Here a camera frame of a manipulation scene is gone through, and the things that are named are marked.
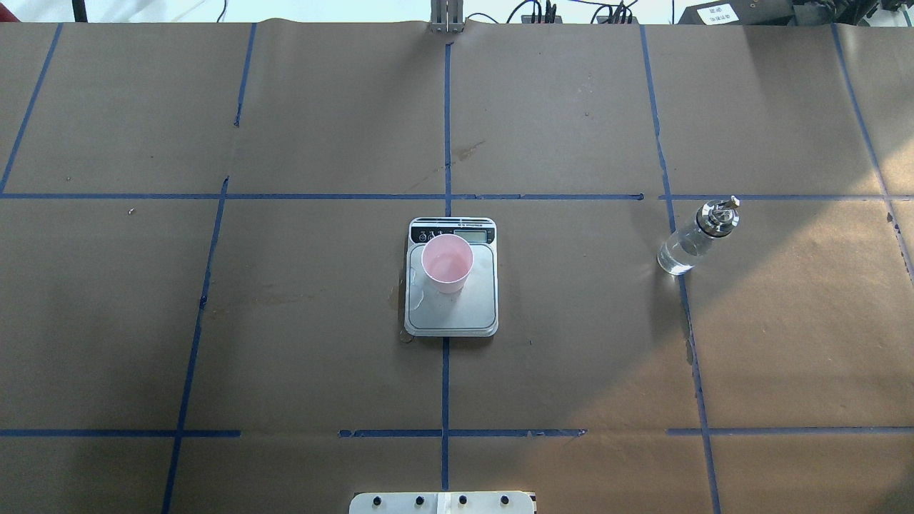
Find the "cable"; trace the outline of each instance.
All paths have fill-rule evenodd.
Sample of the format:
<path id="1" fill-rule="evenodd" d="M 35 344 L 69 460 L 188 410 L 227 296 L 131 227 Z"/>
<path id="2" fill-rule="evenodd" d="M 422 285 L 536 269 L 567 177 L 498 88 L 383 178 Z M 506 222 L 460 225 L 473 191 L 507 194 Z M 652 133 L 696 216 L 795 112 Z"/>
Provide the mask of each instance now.
<path id="1" fill-rule="evenodd" d="M 498 20 L 496 20 L 495 18 L 493 18 L 493 17 L 487 15 L 486 13 L 472 13 L 471 15 L 467 16 L 465 19 L 470 19 L 470 18 L 472 18 L 473 16 L 485 16 L 485 17 L 491 19 L 492 21 L 494 21 L 496 24 L 498 23 Z"/>
<path id="2" fill-rule="evenodd" d="M 219 13 L 219 17 L 216 18 L 216 23 L 220 21 L 225 21 L 226 10 L 229 9 L 229 0 L 222 1 L 222 12 Z"/>
<path id="3" fill-rule="evenodd" d="M 508 17 L 508 20 L 505 23 L 511 23 L 511 18 L 513 18 L 514 15 L 517 13 L 517 11 L 519 11 L 520 8 L 523 7 L 524 4 L 526 4 L 527 2 L 533 2 L 534 9 L 539 7 L 539 14 L 540 15 L 543 14 L 543 5 L 539 3 L 539 0 L 524 0 L 523 2 L 518 4 L 517 7 L 515 7 L 515 10 L 511 11 L 511 16 Z"/>
<path id="4" fill-rule="evenodd" d="M 610 9 L 610 14 L 612 14 L 612 5 L 601 5 L 601 6 L 597 7 L 596 11 L 593 12 L 593 16 L 590 17 L 590 22 L 593 23 L 593 21 L 595 19 L 597 19 L 597 15 L 600 13 L 600 11 L 602 11 L 606 7 L 608 7 Z"/>

